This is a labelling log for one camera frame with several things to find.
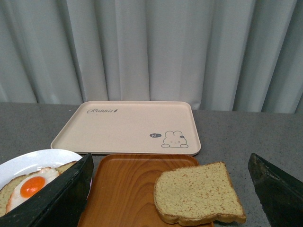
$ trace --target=toast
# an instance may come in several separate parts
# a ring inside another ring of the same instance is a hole
[[[62,166],[59,166],[56,168],[56,170],[61,174],[65,170],[67,170],[69,167],[74,165],[77,161],[72,161],[67,164],[64,164]],[[20,184],[25,178],[29,177],[30,175],[33,175],[37,172],[33,172],[27,175],[21,175],[17,176],[14,179],[12,179],[10,182],[8,182],[1,190],[0,190],[0,217],[5,215],[6,213],[6,205],[8,203],[8,200],[10,198],[10,195],[13,193],[14,189]]]
[[[163,172],[154,185],[154,204],[169,224],[246,221],[224,162]]]

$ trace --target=gray countertop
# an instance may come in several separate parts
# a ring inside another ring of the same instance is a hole
[[[0,164],[35,150],[49,149],[78,105],[0,103]],[[303,115],[193,110],[201,141],[195,155],[203,165],[224,161],[247,215],[245,224],[269,227],[247,168],[256,153],[303,181]],[[94,172],[103,155],[94,155]]]

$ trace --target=egg white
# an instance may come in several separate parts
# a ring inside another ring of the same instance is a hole
[[[35,176],[41,176],[45,179],[45,184],[43,186],[43,187],[45,187],[48,183],[50,183],[52,180],[54,180],[56,177],[58,177],[59,174],[60,173],[56,169],[46,167],[46,168],[42,168],[36,174],[32,174],[31,176],[24,179],[20,184],[18,184],[18,186],[14,189],[12,195],[10,196],[9,201],[6,205],[6,213],[10,212],[12,209],[14,209],[15,207],[19,206],[21,203],[23,203],[29,199],[29,198],[22,197],[20,194],[20,189],[26,181],[28,181],[29,179],[31,179]]]

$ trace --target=wooden tray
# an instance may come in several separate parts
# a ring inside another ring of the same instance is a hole
[[[164,171],[197,165],[189,155],[108,155],[98,166],[78,227],[180,227],[158,216],[154,182]]]

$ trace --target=black object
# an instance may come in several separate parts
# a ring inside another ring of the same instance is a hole
[[[252,153],[248,169],[272,227],[303,227],[303,183]]]
[[[90,190],[91,154],[0,218],[2,227],[73,227],[78,225]]]

